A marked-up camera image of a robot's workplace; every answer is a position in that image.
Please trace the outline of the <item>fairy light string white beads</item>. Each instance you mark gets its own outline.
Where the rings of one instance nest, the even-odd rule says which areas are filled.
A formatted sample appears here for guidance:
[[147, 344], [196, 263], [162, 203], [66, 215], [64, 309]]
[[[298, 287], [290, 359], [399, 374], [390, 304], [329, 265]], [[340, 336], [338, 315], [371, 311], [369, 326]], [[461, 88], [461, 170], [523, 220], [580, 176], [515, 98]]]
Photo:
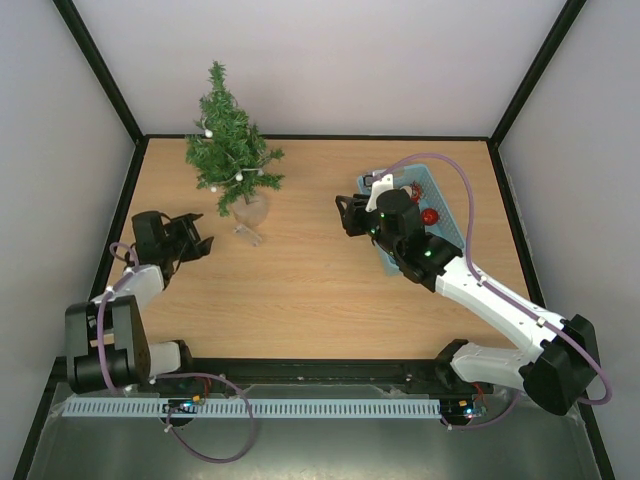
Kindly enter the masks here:
[[245, 118], [215, 119], [199, 122], [200, 135], [186, 138], [186, 163], [196, 171], [197, 187], [217, 192], [217, 211], [222, 217], [240, 207], [253, 212], [259, 202], [259, 190], [278, 190], [282, 174], [269, 173], [267, 166], [284, 156], [270, 149], [258, 126]]

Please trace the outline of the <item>light blue plastic basket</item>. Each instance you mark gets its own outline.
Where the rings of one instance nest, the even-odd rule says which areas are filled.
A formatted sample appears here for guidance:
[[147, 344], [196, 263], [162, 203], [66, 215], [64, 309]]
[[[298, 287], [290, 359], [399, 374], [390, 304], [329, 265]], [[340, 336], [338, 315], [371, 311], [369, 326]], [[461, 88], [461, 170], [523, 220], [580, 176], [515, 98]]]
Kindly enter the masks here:
[[[369, 195], [373, 172], [382, 172], [383, 170], [373, 170], [359, 176], [356, 180], [358, 193]], [[434, 208], [439, 212], [439, 222], [434, 226], [423, 224], [425, 231], [444, 238], [464, 251], [466, 234], [460, 230], [429, 168], [424, 164], [406, 165], [392, 172], [392, 175], [394, 188], [404, 190], [418, 205], [420, 218], [421, 211], [425, 208]], [[386, 254], [379, 246], [376, 246], [376, 251], [387, 276], [401, 274], [395, 260], [389, 254]]]

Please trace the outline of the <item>black frame rail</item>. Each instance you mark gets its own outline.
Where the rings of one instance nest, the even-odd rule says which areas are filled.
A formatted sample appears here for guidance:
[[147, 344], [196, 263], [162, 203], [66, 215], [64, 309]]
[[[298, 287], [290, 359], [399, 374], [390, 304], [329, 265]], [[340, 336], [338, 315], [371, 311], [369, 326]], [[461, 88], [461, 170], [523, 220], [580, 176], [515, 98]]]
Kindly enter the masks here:
[[192, 358], [179, 354], [170, 362], [150, 357], [129, 361], [115, 354], [103, 370], [97, 353], [69, 356], [67, 382], [76, 394], [118, 394], [129, 385], [163, 396], [236, 395], [254, 385], [375, 385], [404, 393], [453, 398], [477, 385], [500, 385], [525, 392], [556, 414], [572, 405], [594, 377], [578, 354], [548, 343], [530, 360], [516, 350], [453, 342], [434, 359], [419, 360], [283, 360]]

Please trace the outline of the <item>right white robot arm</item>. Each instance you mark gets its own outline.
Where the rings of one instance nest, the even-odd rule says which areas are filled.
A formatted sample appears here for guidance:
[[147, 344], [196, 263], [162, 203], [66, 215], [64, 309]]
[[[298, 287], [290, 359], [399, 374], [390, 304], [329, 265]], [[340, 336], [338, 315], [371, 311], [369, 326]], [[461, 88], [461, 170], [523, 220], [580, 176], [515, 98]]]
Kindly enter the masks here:
[[400, 189], [375, 199], [335, 200], [350, 237], [367, 235], [411, 282], [462, 305], [513, 343], [511, 349], [467, 342], [436, 367], [436, 379], [455, 392], [467, 383], [492, 383], [524, 392], [547, 412], [563, 416], [600, 373], [593, 324], [526, 300], [478, 269], [448, 240], [427, 232], [417, 205]]

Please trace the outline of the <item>red ball ornament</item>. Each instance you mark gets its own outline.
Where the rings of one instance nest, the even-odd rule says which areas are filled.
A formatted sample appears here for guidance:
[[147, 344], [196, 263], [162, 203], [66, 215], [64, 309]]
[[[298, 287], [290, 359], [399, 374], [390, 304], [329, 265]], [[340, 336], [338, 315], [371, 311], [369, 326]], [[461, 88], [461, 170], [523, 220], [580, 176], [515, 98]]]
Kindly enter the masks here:
[[425, 208], [421, 211], [421, 220], [425, 226], [434, 226], [440, 220], [439, 212], [434, 208]]

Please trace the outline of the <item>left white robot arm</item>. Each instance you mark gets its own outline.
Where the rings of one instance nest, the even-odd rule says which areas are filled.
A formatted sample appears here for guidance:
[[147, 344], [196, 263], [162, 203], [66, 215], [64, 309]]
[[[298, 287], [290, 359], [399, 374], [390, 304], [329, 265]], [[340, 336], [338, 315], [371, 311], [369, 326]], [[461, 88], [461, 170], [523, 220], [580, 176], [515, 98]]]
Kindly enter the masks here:
[[184, 263], [210, 254], [214, 238], [203, 238], [196, 228], [202, 217], [144, 211], [132, 217], [131, 245], [119, 241], [109, 245], [113, 258], [124, 263], [120, 278], [65, 312], [67, 381], [74, 393], [116, 393], [177, 373], [191, 362], [182, 340], [151, 344], [142, 313]]

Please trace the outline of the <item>small green christmas tree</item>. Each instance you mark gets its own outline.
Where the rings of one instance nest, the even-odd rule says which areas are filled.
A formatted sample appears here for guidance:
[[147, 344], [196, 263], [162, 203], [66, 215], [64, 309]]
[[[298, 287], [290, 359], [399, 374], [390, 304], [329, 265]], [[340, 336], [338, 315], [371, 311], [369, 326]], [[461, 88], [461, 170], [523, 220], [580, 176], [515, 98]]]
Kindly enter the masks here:
[[285, 175], [270, 165], [284, 151], [268, 145], [229, 89], [226, 66], [215, 61], [208, 70], [210, 89], [199, 100], [199, 134], [186, 137], [185, 161], [196, 174], [196, 188], [217, 196], [220, 216], [232, 216], [246, 228], [264, 223], [269, 203], [264, 191], [278, 191]]

